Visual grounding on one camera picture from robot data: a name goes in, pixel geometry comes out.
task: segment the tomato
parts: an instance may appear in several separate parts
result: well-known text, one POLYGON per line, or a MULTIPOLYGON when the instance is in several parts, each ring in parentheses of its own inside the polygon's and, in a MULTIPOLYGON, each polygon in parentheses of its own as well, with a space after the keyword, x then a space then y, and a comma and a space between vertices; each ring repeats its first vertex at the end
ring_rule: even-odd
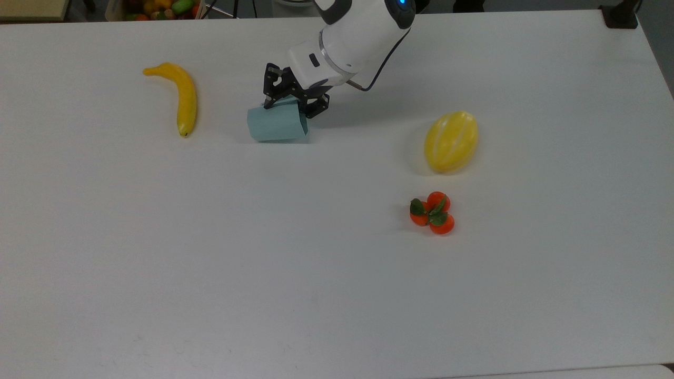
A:
POLYGON ((417 224, 418 226, 424 227, 424 226, 428 225, 428 211, 430 210, 430 207, 429 207, 429 205, 428 205, 427 202, 421 202, 421 204, 423 204, 423 208, 424 208, 424 210, 426 211, 426 213, 420 214, 420 215, 416 215, 416 214, 412 214, 412 213, 410 212, 410 218, 411 218, 412 221, 414 221, 414 223, 417 224))
POLYGON ((454 217, 452 215, 448 214, 447 215, 447 220, 445 220, 445 223, 440 225, 440 226, 435 226, 432 223, 429 224, 431 227, 431 231, 435 234, 447 234, 452 229, 454 229, 454 217))
POLYGON ((435 209, 435 207, 438 204, 440 204, 443 198, 445 199, 445 205, 442 206, 440 212, 447 212, 447 210, 450 208, 451 203, 447 195, 443 194, 442 192, 440 191, 432 192, 430 195, 428 195, 426 201, 428 202, 428 205, 431 207, 431 209, 435 209))

